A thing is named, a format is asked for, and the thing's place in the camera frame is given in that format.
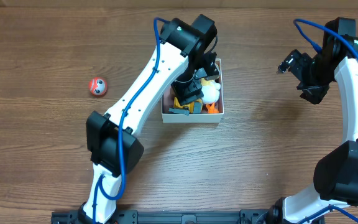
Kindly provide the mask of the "yellow grey toy truck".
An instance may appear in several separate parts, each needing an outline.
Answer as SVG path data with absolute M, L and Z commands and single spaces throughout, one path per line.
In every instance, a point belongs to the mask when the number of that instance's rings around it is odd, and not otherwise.
M 191 103 L 181 105 L 177 97 L 174 97 L 173 108 L 169 108 L 169 112 L 174 114 L 183 114 L 189 116 L 190 114 L 200 114 L 203 109 L 203 102 L 201 99 L 192 101 Z

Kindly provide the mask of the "white orange plush duck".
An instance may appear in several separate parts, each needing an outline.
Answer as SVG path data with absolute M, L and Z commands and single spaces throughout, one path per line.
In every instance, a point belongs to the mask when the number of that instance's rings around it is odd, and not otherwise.
M 206 107 L 207 113 L 218 114 L 219 110 L 216 103 L 220 98 L 221 84 L 215 80 L 206 80 L 205 78 L 202 78 L 200 82 L 202 85 L 201 91 L 203 93 L 201 100 Z

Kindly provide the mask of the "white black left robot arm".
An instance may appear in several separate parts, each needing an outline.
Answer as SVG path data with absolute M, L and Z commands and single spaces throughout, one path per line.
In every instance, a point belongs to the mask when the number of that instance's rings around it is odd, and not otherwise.
M 155 50 L 137 79 L 104 114 L 86 120 L 87 148 L 93 163 L 89 199 L 78 211 L 77 223 L 109 223 L 116 202 L 126 189 L 126 175 L 144 153 L 138 140 L 142 128 L 167 88 L 174 93 L 172 113 L 217 113 L 220 76 L 214 48 L 215 22 L 199 15 L 192 24 L 178 18 L 154 19 Z

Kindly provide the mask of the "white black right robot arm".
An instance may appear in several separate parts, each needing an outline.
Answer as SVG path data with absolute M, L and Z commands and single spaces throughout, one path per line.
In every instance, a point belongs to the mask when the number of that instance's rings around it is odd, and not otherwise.
M 322 101 L 332 82 L 339 87 L 342 142 L 317 163 L 313 182 L 295 195 L 282 197 L 265 216 L 266 223 L 322 223 L 324 215 L 358 206 L 358 38 L 327 36 L 314 57 L 292 50 L 278 66 L 299 80 L 301 98 Z

